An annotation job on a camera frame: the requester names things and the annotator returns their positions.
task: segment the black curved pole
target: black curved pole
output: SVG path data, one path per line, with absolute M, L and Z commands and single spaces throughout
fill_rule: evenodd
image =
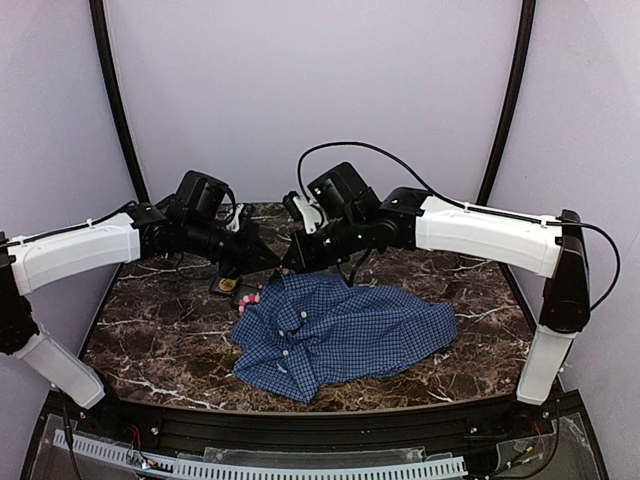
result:
M 91 20 L 93 22 L 93 33 L 96 37 L 96 46 L 98 48 L 98 57 L 100 58 L 100 66 L 102 67 L 102 77 L 104 78 L 104 86 L 109 97 L 111 105 L 111 114 L 113 122 L 116 125 L 118 139 L 124 160 L 127 163 L 129 176 L 133 183 L 139 202 L 149 202 L 149 192 L 142 177 L 142 170 L 138 163 L 136 150 L 133 147 L 131 139 L 131 131 L 127 123 L 127 117 L 124 113 L 122 97 L 120 96 L 120 88 L 118 87 L 118 78 L 116 69 L 111 56 L 111 45 L 109 44 L 109 32 L 107 31 L 107 20 L 104 15 L 104 4 L 102 0 L 89 0 L 91 8 Z
M 513 52 L 513 61 L 511 63 L 511 73 L 509 74 L 509 83 L 507 84 L 507 92 L 504 96 L 502 104 L 502 113 L 496 130 L 496 137 L 491 148 L 491 155 L 487 162 L 487 168 L 484 172 L 480 192 L 476 203 L 478 205 L 486 205 L 493 190 L 493 184 L 498 175 L 504 148 L 509 137 L 511 129 L 511 121 L 518 103 L 518 94 L 520 93 L 520 84 L 524 74 L 524 66 L 527 61 L 527 51 L 529 50 L 529 40 L 531 39 L 531 30 L 533 28 L 533 14 L 536 9 L 536 0 L 523 0 L 522 10 L 520 11 L 520 25 L 518 26 L 518 36 L 516 46 Z

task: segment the white wall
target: white wall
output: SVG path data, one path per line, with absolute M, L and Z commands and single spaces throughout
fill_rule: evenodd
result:
M 134 198 L 102 84 L 88 2 L 2 2 L 0 229 L 31 234 Z M 32 295 L 37 321 L 77 352 L 113 268 Z M 48 390 L 0 354 L 0 478 L 19 477 Z
M 621 282 L 578 338 L 563 376 L 579 388 L 611 478 L 640 459 L 640 4 L 538 2 L 521 97 L 490 203 L 532 213 L 578 211 L 623 254 Z M 605 242 L 587 234 L 592 292 L 613 275 Z M 542 282 L 517 272 L 537 312 Z
M 186 168 L 245 201 L 297 188 L 307 148 L 378 144 L 443 192 L 475 200 L 500 115 L 520 2 L 109 0 L 112 43 L 153 199 Z M 372 152 L 343 160 L 381 197 L 414 181 Z

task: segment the brown marble surface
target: brown marble surface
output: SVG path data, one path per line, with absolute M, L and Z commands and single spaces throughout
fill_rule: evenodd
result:
M 278 254 L 299 226 L 279 205 L 260 205 L 263 238 Z M 361 285 L 394 285 L 430 302 L 452 302 L 458 336 L 450 347 L 389 379 L 323 386 L 311 404 L 262 391 L 231 373 L 241 349 L 229 299 L 208 293 L 215 268 L 186 256 L 125 265 L 90 339 L 85 361 L 121 398 L 164 406 L 260 412 L 363 411 L 475 400 L 510 393 L 531 332 L 494 262 L 447 252 L 373 254 Z M 271 272 L 245 277 L 266 283 Z

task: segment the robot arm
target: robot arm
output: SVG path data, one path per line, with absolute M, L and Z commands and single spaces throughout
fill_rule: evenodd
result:
M 576 335 L 589 320 L 588 268 L 574 212 L 559 218 L 453 206 L 426 190 L 397 188 L 380 201 L 349 163 L 309 184 L 315 201 L 290 193 L 284 203 L 304 221 L 292 235 L 283 266 L 327 268 L 366 249 L 447 250 L 515 265 L 547 278 L 544 305 L 516 391 L 541 405 Z M 531 218 L 535 223 L 523 220 Z
M 233 213 L 221 222 L 216 214 L 227 194 Z M 226 183 L 190 171 L 157 206 L 127 205 L 96 222 L 35 237 L 6 240 L 0 233 L 0 352 L 24 360 L 91 408 L 104 397 L 101 380 L 33 321 L 24 296 L 101 266 L 182 252 L 218 262 L 219 273 L 230 278 L 275 268 L 280 258 L 259 238 L 253 210 L 236 207 Z

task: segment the checkered shirt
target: checkered shirt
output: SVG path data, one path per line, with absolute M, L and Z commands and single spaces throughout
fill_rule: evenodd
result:
M 338 275 L 274 275 L 233 331 L 234 375 L 310 402 L 323 384 L 398 375 L 457 333 L 453 307 L 395 287 L 345 285 Z

